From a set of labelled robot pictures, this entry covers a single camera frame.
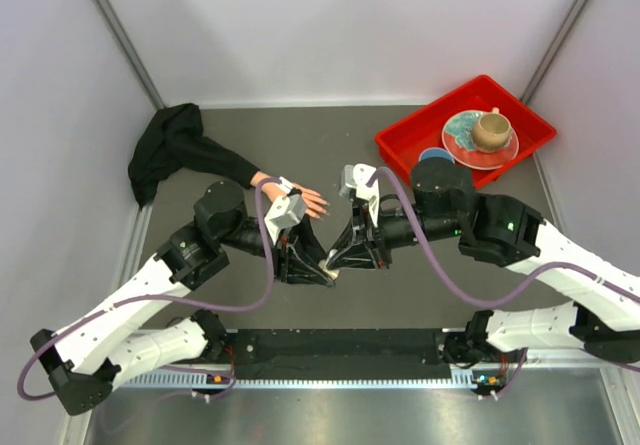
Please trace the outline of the beige nail polish bottle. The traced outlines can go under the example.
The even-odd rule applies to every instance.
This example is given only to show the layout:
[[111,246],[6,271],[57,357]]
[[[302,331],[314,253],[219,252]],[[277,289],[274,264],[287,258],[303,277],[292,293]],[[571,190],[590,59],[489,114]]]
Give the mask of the beige nail polish bottle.
[[327,275],[331,280],[336,280],[339,277],[339,271],[338,270],[331,270],[327,267],[327,261],[326,260],[321,260],[318,263],[319,268],[321,269],[321,271]]

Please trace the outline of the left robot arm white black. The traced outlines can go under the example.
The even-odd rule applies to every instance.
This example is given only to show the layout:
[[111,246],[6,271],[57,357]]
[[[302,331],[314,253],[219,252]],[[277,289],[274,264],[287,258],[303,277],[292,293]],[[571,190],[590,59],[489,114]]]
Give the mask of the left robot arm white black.
[[[272,203],[258,217],[248,216],[239,185],[214,182],[195,203],[192,222],[177,230],[124,285],[72,324],[32,336],[30,361],[42,366],[51,396],[68,415],[88,412],[122,384],[152,370],[183,360],[220,359],[227,339],[218,312],[250,312],[268,301],[280,235],[301,231],[310,237],[308,219],[324,213],[326,202],[283,177],[259,173],[251,186]],[[228,266],[223,246],[233,238],[245,239],[250,250],[264,257],[263,294],[245,305],[189,299]]]

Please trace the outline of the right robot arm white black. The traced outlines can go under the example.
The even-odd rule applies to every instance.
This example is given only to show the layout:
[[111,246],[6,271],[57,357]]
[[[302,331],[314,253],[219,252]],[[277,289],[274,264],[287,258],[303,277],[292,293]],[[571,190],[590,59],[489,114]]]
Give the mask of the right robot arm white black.
[[563,235],[522,201],[477,191],[471,172],[445,158],[417,163],[411,192],[395,192],[400,206],[383,208],[379,170],[363,164],[343,170],[341,193],[352,217],[323,266],[383,269],[394,250],[420,245],[434,258],[432,243],[454,238],[459,252],[475,261],[521,274],[565,297],[549,308],[509,311],[506,299],[459,297],[475,307],[461,332],[445,339],[444,361],[472,366],[528,349],[581,350],[618,366],[639,367],[639,279]]

